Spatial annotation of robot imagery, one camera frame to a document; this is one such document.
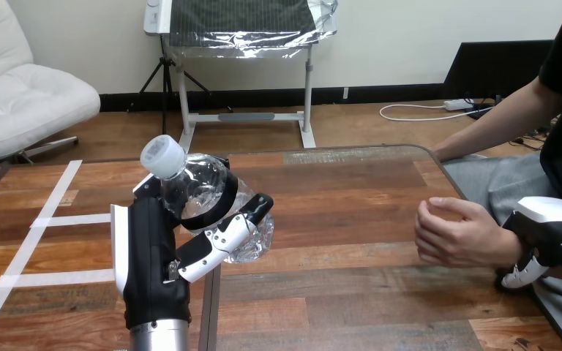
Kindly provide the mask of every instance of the black baseboard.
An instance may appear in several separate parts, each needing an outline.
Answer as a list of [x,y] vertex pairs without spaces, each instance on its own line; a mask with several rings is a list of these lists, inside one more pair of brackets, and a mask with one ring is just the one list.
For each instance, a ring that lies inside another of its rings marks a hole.
[[[314,88],[313,105],[368,104],[440,99],[443,84],[417,84],[408,86],[364,86],[349,89],[343,99],[344,88]],[[176,93],[169,110],[179,110]],[[162,93],[102,94],[100,112],[160,111]],[[203,91],[189,91],[190,110],[208,110],[231,107],[287,107],[304,104],[304,89],[213,91],[212,98]]]

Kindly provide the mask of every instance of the robotic hand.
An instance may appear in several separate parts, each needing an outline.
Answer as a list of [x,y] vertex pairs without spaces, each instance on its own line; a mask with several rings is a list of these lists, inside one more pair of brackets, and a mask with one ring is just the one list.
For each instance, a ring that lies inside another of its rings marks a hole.
[[189,283],[216,268],[253,233],[272,199],[254,196],[213,230],[176,249],[178,219],[159,200],[160,185],[148,177],[129,207],[111,206],[113,269],[126,303],[131,351],[186,351],[191,322]]
[[549,268],[562,266],[562,200],[525,197],[504,228],[516,233],[525,255],[497,278],[497,287],[518,290],[536,281]]

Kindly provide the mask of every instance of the wooden table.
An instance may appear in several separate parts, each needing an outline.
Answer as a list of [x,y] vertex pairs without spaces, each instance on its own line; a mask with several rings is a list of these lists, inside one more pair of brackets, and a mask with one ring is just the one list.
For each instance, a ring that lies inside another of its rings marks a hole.
[[[458,196],[424,149],[230,162],[274,198],[275,238],[258,261],[192,285],[191,350],[562,350],[534,302],[494,291],[490,270],[419,261],[419,201]],[[0,169],[0,350],[128,348],[106,213],[145,175],[136,161]]]

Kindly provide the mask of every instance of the white bottle cap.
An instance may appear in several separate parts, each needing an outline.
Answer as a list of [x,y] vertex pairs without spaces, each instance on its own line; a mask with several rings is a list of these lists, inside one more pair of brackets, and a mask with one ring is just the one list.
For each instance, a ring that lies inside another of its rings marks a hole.
[[141,164],[156,177],[171,178],[184,166],[184,149],[169,135],[152,139],[141,152]]

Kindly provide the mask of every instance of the empty plastic bottle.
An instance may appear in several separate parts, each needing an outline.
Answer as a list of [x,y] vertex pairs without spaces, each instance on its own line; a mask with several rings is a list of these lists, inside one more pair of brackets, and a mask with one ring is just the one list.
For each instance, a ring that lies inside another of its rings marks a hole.
[[[223,161],[206,154],[185,154],[170,136],[160,135],[141,153],[141,164],[160,179],[165,207],[193,235],[216,227],[236,213],[255,193]],[[258,229],[225,261],[249,262],[270,249],[274,220],[264,217]]]

